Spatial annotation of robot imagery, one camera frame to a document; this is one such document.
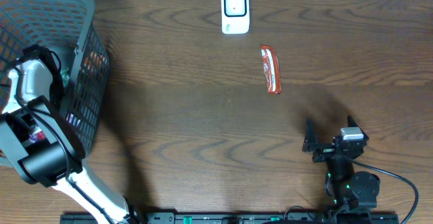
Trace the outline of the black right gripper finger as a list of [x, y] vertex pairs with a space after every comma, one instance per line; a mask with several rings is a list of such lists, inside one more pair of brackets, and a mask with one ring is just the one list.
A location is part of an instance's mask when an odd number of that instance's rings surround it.
[[364, 132], [361, 130], [361, 128], [358, 126], [358, 124], [355, 122], [354, 118], [351, 115], [347, 116], [347, 122], [348, 122], [348, 129], [346, 132], [347, 137], [364, 136]]
[[313, 122], [310, 119], [306, 120], [306, 134], [302, 146], [303, 152], [314, 152], [317, 148], [317, 136], [313, 128]]

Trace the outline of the red orange snack bar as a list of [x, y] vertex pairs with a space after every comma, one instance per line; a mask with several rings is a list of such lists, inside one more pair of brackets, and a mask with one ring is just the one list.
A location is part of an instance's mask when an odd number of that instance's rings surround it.
[[281, 76], [277, 54], [275, 50], [268, 45], [261, 45], [260, 52], [263, 59], [263, 70], [267, 84], [267, 92], [270, 94], [280, 94]]

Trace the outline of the purple red snack bag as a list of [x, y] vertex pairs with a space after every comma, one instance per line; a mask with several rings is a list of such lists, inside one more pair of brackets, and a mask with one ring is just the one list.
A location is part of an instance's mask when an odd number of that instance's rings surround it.
[[29, 114], [29, 116], [31, 120], [29, 123], [29, 136], [32, 143], [43, 140], [49, 143], [60, 143], [62, 141], [66, 145], [78, 140], [72, 127], [58, 115], [37, 113], [40, 119], [35, 118], [32, 114]]

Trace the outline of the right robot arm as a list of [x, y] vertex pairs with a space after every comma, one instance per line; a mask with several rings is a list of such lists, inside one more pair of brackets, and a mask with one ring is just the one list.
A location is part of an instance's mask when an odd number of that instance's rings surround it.
[[325, 189], [334, 199], [323, 217], [328, 223], [371, 223], [371, 209], [377, 207], [380, 179], [367, 171], [356, 172], [353, 161], [364, 153], [369, 137], [355, 120], [347, 117], [347, 127], [330, 143], [319, 143], [313, 122], [307, 120], [303, 152], [312, 153], [314, 163], [327, 166]]

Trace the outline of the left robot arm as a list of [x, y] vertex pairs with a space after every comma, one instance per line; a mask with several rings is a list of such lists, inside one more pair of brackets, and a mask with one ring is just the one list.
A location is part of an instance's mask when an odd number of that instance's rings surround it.
[[19, 176], [66, 194], [98, 223], [146, 223], [85, 164], [80, 139], [59, 114], [64, 84], [58, 55], [31, 45], [6, 64], [10, 90], [1, 112], [1, 151]]

